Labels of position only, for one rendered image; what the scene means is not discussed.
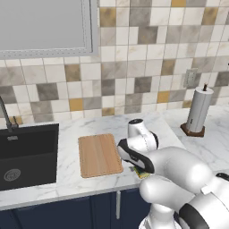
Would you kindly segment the wooden cutting board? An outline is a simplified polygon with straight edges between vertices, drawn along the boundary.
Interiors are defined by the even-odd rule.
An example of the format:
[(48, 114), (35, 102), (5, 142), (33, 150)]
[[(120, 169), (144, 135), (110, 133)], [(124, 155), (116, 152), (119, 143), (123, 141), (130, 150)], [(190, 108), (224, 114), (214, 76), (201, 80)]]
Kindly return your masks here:
[(111, 133), (80, 137), (78, 143), (82, 178), (119, 174), (123, 171), (115, 138)]

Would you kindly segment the yellow green sponge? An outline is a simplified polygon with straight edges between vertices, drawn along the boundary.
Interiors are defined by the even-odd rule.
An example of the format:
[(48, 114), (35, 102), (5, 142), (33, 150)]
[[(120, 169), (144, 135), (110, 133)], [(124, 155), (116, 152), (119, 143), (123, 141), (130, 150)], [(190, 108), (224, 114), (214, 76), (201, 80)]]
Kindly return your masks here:
[(140, 179), (149, 177), (149, 173), (144, 172), (142, 169), (136, 166), (134, 166), (133, 169), (136, 172), (136, 174), (139, 176)]

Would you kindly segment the navy cupboard door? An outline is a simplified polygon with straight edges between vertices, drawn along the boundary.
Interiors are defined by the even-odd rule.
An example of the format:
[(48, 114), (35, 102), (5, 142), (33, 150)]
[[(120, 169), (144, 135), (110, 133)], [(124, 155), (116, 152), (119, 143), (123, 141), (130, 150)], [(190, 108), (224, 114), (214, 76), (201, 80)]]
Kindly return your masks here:
[(92, 229), (89, 197), (13, 210), (22, 229)]
[(140, 196), (138, 188), (121, 191), (120, 218), (116, 218), (116, 192), (90, 197), (93, 229), (139, 229), (150, 205)]

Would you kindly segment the black sink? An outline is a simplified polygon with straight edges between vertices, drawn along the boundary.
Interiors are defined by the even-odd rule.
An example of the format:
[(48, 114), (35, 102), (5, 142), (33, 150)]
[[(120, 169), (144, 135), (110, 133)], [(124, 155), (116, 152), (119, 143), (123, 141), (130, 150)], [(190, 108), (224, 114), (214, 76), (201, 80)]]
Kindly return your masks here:
[(59, 124), (0, 130), (0, 191), (56, 182)]

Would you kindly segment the black tap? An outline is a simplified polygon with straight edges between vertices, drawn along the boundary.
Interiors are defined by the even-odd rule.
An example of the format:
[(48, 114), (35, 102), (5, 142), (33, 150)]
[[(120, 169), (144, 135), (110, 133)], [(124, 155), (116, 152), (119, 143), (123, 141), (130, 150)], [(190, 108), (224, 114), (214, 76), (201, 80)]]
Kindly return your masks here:
[(2, 108), (4, 119), (6, 121), (6, 127), (9, 132), (13, 132), (14, 129), (19, 127), (19, 124), (17, 124), (16, 118), (13, 118), (14, 123), (11, 123), (9, 116), (7, 114), (7, 111), (5, 109), (4, 101), (2, 100), (2, 97), (0, 96), (0, 107)]

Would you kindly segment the grey wall outlet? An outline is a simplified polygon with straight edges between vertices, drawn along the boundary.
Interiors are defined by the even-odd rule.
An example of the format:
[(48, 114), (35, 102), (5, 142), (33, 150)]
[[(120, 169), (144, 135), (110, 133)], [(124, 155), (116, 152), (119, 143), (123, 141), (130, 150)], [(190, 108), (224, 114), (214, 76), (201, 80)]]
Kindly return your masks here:
[(184, 86), (189, 87), (194, 84), (196, 75), (197, 75), (197, 68), (189, 69), (185, 73), (185, 80), (184, 80)]

